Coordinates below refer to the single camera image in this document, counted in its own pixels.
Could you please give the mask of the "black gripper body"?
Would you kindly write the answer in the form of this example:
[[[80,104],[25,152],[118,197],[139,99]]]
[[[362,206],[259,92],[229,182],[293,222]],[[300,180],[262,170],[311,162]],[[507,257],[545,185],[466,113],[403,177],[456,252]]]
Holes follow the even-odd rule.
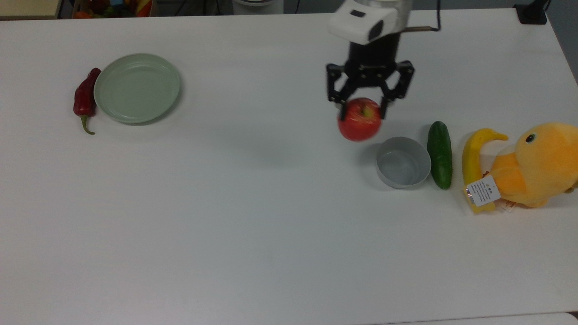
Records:
[[[345,62],[347,84],[380,87],[396,71],[400,33],[388,34],[368,44],[351,42]]]

